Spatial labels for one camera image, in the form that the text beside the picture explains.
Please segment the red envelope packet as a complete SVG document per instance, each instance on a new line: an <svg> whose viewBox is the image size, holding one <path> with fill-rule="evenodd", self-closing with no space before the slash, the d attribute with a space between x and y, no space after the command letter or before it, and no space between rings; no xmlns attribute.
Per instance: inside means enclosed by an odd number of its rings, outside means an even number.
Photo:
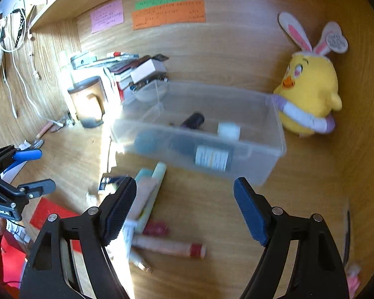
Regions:
<svg viewBox="0 0 374 299"><path fill-rule="evenodd" d="M77 213L65 209L47 198L41 198L29 223L36 229L41 230L47 218L52 214L57 214L62 219L78 216Z"/></svg>

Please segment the blue Max staples box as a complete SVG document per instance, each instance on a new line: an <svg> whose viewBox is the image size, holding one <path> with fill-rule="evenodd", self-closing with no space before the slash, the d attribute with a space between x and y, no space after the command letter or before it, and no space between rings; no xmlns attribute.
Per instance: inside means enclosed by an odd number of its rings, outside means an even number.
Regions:
<svg viewBox="0 0 374 299"><path fill-rule="evenodd" d="M100 179L98 191L101 193L115 192L126 177L127 175L110 176L108 174L103 174Z"/></svg>

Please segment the mint green tube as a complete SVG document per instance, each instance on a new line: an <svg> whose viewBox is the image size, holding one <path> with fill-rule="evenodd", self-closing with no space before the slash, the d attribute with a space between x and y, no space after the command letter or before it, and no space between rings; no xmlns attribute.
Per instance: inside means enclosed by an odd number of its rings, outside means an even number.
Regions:
<svg viewBox="0 0 374 299"><path fill-rule="evenodd" d="M137 182L140 182L141 180L152 180L156 182L156 185L153 188L150 196L148 197L148 200L146 201L146 204L137 220L137 226L135 227L136 233L142 234L146 227L146 224L148 223L166 170L167 165L164 162L158 162L156 167L152 171L147 168L143 168L136 176Z"/></svg>

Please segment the dark purple nail polish bottle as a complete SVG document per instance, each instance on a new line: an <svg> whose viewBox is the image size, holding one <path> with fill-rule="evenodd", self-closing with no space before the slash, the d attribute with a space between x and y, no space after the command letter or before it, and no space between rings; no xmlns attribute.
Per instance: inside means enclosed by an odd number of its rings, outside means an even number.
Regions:
<svg viewBox="0 0 374 299"><path fill-rule="evenodd" d="M205 117L200 112L194 112L188 118L186 118L182 124L181 128L188 128L192 130L199 129L205 122Z"/></svg>

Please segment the pale pink tube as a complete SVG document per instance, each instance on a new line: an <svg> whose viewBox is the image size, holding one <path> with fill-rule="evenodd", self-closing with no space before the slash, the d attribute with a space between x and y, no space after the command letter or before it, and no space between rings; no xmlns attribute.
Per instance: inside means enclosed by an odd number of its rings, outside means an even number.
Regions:
<svg viewBox="0 0 374 299"><path fill-rule="evenodd" d="M136 198L130 212L127 214L127 221L137 221L148 202L159 181L153 177L143 177L137 182Z"/></svg>

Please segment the brown ceramic mug with lid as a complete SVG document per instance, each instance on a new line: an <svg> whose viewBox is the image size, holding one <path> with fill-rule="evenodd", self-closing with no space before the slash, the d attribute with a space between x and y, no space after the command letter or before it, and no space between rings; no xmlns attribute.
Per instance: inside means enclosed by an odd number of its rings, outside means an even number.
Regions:
<svg viewBox="0 0 374 299"><path fill-rule="evenodd" d="M76 109L76 117L84 128L103 124L106 96L100 76L86 78L67 89Z"/></svg>

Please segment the stack of books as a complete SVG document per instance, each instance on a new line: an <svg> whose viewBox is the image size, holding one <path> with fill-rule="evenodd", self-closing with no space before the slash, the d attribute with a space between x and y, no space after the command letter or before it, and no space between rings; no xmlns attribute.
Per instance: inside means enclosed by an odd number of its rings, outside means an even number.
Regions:
<svg viewBox="0 0 374 299"><path fill-rule="evenodd" d="M79 55L74 55L71 57L70 63L74 70L102 68L104 74L111 81L113 89L117 89L119 98L122 101L125 101L125 99L127 99L129 96L138 92L154 80L163 82L169 81L169 77L167 76L166 72L164 74L156 74L151 76L146 80L140 81L139 83L133 83L130 73L136 67L149 59L158 60L163 63L164 61L168 60L168 57L162 54L157 54L154 56L139 56L138 59L126 57L106 57L99 60L97 56L94 56L91 53L80 53Z"/></svg>

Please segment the pink red-capped tube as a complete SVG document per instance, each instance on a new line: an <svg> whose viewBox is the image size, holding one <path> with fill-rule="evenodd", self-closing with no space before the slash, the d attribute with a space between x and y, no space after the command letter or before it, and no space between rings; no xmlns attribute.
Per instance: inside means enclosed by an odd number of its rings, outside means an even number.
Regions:
<svg viewBox="0 0 374 299"><path fill-rule="evenodd" d="M207 248L203 244L178 242L165 238L138 234L133 236L132 246L160 254L182 256L187 258L203 259L207 253Z"/></svg>

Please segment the red white marker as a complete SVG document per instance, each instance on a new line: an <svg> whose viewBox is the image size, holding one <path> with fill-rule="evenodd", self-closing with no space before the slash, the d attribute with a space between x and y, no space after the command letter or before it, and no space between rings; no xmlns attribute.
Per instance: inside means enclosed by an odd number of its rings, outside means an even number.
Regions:
<svg viewBox="0 0 374 299"><path fill-rule="evenodd" d="M120 52L120 51L113 51L106 54L107 57L126 57L126 58L133 58L138 59L138 54L127 53L127 52Z"/></svg>

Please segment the dark bottle with label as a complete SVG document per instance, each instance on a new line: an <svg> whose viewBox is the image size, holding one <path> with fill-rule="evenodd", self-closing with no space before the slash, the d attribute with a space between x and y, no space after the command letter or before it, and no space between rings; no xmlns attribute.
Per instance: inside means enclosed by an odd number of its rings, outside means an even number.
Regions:
<svg viewBox="0 0 374 299"><path fill-rule="evenodd" d="M208 138L160 130L140 132L134 141L138 154L172 154L196 166L214 171L229 171L235 147Z"/></svg>

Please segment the white small box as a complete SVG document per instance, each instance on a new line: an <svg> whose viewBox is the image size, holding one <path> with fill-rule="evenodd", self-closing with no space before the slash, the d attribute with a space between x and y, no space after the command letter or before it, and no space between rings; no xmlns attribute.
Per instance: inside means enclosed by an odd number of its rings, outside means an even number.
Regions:
<svg viewBox="0 0 374 299"><path fill-rule="evenodd" d="M164 74L167 72L166 67L158 60L149 59L143 64L136 67L131 73L133 83L139 83L156 74Z"/></svg>

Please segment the clear plastic storage bin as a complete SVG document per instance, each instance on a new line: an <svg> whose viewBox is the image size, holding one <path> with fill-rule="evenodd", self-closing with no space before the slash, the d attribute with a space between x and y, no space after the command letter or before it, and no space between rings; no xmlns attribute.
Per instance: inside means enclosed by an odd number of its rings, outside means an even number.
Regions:
<svg viewBox="0 0 374 299"><path fill-rule="evenodd" d="M205 117L196 130L181 128L194 112ZM240 126L239 141L217 135L219 123ZM205 169L172 154L138 154L134 141L140 132L160 130L203 137L235 147L230 170ZM253 90L192 82L156 80L129 96L112 121L113 140L124 152L150 157L184 169L227 179L245 177L254 185L266 182L278 159L286 153L286 142L272 96Z"/></svg>

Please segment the pink sticky note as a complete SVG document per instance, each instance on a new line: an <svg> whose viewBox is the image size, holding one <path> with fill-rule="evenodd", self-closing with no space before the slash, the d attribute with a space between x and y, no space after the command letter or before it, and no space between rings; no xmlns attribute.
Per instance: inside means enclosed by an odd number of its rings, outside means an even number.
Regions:
<svg viewBox="0 0 374 299"><path fill-rule="evenodd" d="M106 30L124 22L122 0L115 0L90 12L91 33Z"/></svg>

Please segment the yellow chick plush toy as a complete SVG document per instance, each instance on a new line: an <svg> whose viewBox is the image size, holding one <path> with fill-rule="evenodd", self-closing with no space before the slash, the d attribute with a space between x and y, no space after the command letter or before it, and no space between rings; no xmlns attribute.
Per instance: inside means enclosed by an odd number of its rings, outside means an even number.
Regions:
<svg viewBox="0 0 374 299"><path fill-rule="evenodd" d="M278 23L301 49L292 55L281 84L274 90L280 121L299 136L329 134L335 128L332 112L340 111L343 104L335 68L326 55L347 52L347 39L336 22L329 22L313 47L292 14L280 13Z"/></svg>

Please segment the orange sticky note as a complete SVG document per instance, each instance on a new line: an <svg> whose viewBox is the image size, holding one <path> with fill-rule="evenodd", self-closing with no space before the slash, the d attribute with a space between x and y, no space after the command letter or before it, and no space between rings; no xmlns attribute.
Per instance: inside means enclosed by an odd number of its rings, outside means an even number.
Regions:
<svg viewBox="0 0 374 299"><path fill-rule="evenodd" d="M206 22L205 2L203 0L166 3L132 12L133 30L190 22Z"/></svg>

